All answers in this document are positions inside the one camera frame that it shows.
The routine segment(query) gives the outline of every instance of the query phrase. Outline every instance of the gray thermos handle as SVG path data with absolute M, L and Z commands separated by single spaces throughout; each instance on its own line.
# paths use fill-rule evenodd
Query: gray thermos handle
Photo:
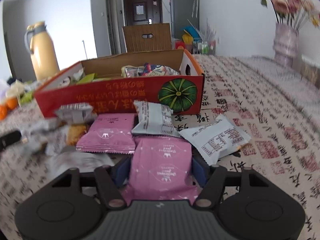
M 31 38 L 30 38 L 30 41 L 29 41 L 28 35 L 33 33 L 33 32 L 34 32 L 34 30 L 30 30 L 30 31 L 27 31 L 26 34 L 24 35 L 24 44 L 26 46 L 27 51 L 30 54 L 33 54 L 33 50 L 30 49 Z

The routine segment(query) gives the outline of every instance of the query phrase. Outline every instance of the yellow thermos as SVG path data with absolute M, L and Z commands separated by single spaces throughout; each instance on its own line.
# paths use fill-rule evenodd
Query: yellow thermos
M 44 21 L 27 27 L 25 45 L 31 54 L 37 80 L 52 77 L 59 72 L 53 42 L 46 30 Z

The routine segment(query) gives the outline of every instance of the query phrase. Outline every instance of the orange fruit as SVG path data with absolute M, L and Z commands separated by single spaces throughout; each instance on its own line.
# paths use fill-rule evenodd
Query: orange fruit
M 7 117 L 8 109 L 7 106 L 0 105 L 0 120 L 3 120 Z
M 18 100 L 16 97 L 7 99 L 7 107 L 14 110 L 18 106 Z

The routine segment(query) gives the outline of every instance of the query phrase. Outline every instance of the flower vase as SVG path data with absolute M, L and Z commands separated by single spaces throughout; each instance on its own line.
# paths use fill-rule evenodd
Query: flower vase
M 273 49 L 276 51 L 275 61 L 285 67 L 292 67 L 298 55 L 299 32 L 287 24 L 276 24 L 276 36 Z

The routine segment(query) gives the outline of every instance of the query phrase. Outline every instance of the box handle hole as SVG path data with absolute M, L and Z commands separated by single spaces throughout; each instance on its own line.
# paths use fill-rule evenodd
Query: box handle hole
M 143 34 L 143 35 L 142 35 L 142 38 L 144 38 L 144 39 L 150 39 L 150 38 L 152 38 L 152 37 L 153 37 L 153 34 L 152 34 L 152 33 Z
M 190 68 L 189 64 L 187 64 L 187 66 L 186 66 L 186 75 L 187 76 L 191 75 L 191 68 Z

